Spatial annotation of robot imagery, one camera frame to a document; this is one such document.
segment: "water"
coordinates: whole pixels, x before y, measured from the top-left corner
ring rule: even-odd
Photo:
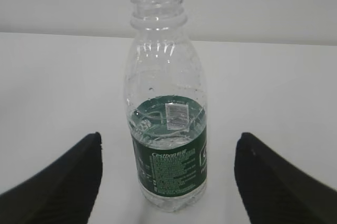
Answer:
[[[181,149],[182,146],[191,146],[194,144],[192,142],[201,141],[201,144],[204,142],[205,156],[206,113],[203,107],[192,99],[181,96],[160,96],[147,100],[130,116],[129,126],[133,139],[137,141],[137,144],[141,144],[141,149],[145,147],[146,151],[149,149],[150,151],[172,152]],[[146,160],[141,160],[141,164],[137,163],[141,190],[151,204],[163,211],[177,211],[191,205],[199,200],[205,191],[206,180],[181,196],[156,195],[144,186],[149,181],[152,184],[152,173],[151,169],[148,169],[149,174],[147,173],[146,168],[142,166],[143,161],[146,163]]]

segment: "white wall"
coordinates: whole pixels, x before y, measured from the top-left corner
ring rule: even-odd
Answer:
[[[336,0],[185,0],[193,39],[337,45]],[[0,0],[0,32],[133,36],[130,0]]]

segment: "black rubber pad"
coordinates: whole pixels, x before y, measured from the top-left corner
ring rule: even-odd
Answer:
[[[87,223],[101,184],[101,144],[99,133],[87,135],[40,173],[0,195],[0,223]]]
[[[252,224],[337,224],[337,192],[250,133],[237,143],[234,172]]]

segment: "clear plastic bottle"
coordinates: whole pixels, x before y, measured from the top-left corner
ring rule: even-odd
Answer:
[[[131,0],[138,32],[124,83],[142,192],[168,212],[196,202],[207,174],[206,82],[182,1]]]

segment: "green label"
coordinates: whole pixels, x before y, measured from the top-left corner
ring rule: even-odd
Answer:
[[[132,139],[138,177],[148,191],[159,196],[178,197],[206,180],[206,127],[192,142],[168,150],[149,148]]]

